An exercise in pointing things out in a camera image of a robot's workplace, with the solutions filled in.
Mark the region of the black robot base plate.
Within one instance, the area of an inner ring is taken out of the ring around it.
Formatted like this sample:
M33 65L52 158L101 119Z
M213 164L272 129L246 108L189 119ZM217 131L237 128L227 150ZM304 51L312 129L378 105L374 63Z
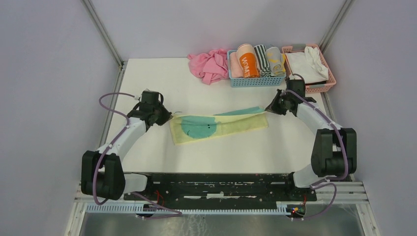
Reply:
M141 195L177 210L264 210L277 202L315 202L316 192L297 188L292 174L147 175Z

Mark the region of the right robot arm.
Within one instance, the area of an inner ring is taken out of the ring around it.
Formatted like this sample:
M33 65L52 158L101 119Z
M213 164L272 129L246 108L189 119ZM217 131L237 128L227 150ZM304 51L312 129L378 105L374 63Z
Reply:
M293 182L284 187L285 197L296 201L304 194L303 188L315 189L324 182L343 180L356 172L357 133L337 124L319 108L315 99L307 97L303 79L287 79L286 85L285 90L277 90L266 111L277 115L290 112L315 135L311 163L293 172Z

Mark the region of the yellow grey patterned towel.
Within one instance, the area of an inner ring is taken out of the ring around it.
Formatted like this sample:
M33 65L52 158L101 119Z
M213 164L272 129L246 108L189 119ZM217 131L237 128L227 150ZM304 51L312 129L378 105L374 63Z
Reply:
M271 77L284 77L286 76L286 69L284 66L285 58L281 54L279 48L270 47L266 50L266 57L269 62L270 76Z

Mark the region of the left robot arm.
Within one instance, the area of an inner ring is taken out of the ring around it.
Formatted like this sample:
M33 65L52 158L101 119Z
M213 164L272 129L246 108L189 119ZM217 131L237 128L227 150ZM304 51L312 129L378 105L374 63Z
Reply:
M125 118L125 125L108 143L97 150L87 150L82 156L81 191L91 195L97 205L118 200L123 194L136 192L143 200L154 196L155 188L143 174L126 174L122 161L136 141L153 125L162 126L172 118L164 106L164 97L157 91L145 90L131 95L137 104L128 113L106 110Z

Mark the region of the pale yellow teal towel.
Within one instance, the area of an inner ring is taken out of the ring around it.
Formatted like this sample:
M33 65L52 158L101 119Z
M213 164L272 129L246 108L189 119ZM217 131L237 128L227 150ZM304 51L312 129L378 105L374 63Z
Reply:
M175 145L267 127L266 112L262 107L251 107L211 116L178 115L170 121L170 131Z

